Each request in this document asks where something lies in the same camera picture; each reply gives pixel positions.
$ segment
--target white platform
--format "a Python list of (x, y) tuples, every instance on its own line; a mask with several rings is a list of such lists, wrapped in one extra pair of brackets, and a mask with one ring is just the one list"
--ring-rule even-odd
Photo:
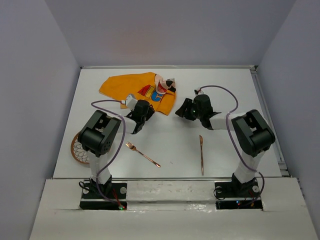
[[(216, 210), (210, 182), (205, 181), (187, 184), (195, 187), (207, 204), (183, 202), (181, 186), (186, 186), (185, 183), (174, 181), (172, 185), (167, 184), (171, 192), (157, 196), (156, 189), (161, 181), (139, 181), (129, 182), (128, 191), (138, 192), (145, 184), (142, 193), (147, 194), (148, 199), (153, 195), (153, 201), (157, 198), (161, 201), (165, 196), (168, 200), (179, 199), (180, 202), (128, 204), (126, 211), (81, 210), (78, 209), (81, 197), (78, 181), (46, 181), (31, 240), (317, 240), (295, 178), (266, 179), (262, 193), (263, 211)], [(131, 198), (136, 201), (145, 199), (143, 195)]]
[[(155, 167), (138, 153), (123, 146), (109, 170), (115, 179), (139, 178), (219, 178), (230, 177), (239, 163), (228, 133), (210, 131), (200, 121), (188, 121), (175, 115), (185, 98), (194, 98), (194, 89), (204, 85), (220, 85), (231, 90), (239, 100), (237, 113), (257, 109), (262, 114), (257, 92), (249, 69), (82, 69), (59, 152), (54, 178), (88, 178), (90, 169), (76, 162), (70, 153), (70, 144), (96, 110), (90, 103), (108, 99), (98, 92), (110, 76), (154, 72), (164, 78), (175, 78), (177, 99), (169, 116), (156, 112), (136, 135), (126, 135), (139, 150), (161, 164)], [(221, 89), (206, 88), (215, 111), (227, 112), (234, 108), (233, 98)], [(100, 103), (117, 113), (126, 115), (117, 103)], [(110, 157), (121, 138), (117, 134)], [(204, 176), (201, 175), (199, 135), (203, 136)], [(274, 147), (266, 152), (258, 170), (266, 177), (279, 177), (278, 156)]]

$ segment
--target yellow t-shirt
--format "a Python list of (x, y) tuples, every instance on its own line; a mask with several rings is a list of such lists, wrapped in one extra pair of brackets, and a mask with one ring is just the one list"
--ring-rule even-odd
[(155, 77), (153, 72), (111, 76), (102, 84), (99, 92), (118, 101), (133, 94), (137, 100), (148, 101), (156, 112), (169, 115), (176, 100), (176, 93), (170, 90), (165, 94), (157, 93)]

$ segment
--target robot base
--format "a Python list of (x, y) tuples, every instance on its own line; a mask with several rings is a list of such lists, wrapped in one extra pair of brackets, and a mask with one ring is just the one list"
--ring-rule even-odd
[(114, 197), (113, 190), (118, 197), (121, 205), (127, 209), (127, 183), (126, 182), (113, 182), (108, 181), (105, 185), (100, 184), (99, 188), (104, 195), (114, 202), (105, 200), (99, 193), (96, 182), (91, 180), (83, 181), (83, 189), (79, 207), (83, 210), (120, 210), (116, 198)]
[(231, 181), (215, 182), (215, 196), (217, 199), (224, 198), (256, 198), (259, 196), (259, 186), (256, 178), (246, 183), (240, 183), (232, 174)]

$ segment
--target fork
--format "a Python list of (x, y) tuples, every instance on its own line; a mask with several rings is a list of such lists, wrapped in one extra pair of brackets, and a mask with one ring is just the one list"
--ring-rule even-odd
[(146, 155), (144, 155), (142, 152), (140, 152), (131, 142), (126, 142), (125, 144), (128, 148), (130, 148), (132, 151), (136, 151), (138, 153), (140, 153), (142, 156), (144, 156), (146, 159), (148, 159), (150, 162), (152, 162), (154, 165), (156, 165), (158, 168), (161, 168), (160, 164), (156, 163), (155, 161), (153, 161), (150, 157), (147, 157)]

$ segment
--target white wall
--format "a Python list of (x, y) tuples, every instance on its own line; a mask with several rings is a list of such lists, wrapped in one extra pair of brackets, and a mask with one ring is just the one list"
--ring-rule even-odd
[(0, 239), (27, 240), (79, 75), (43, 0), (0, 0)]
[(45, 0), (81, 66), (257, 65), (295, 0)]
[(320, 237), (320, 1), (297, 0), (258, 67), (289, 172)]

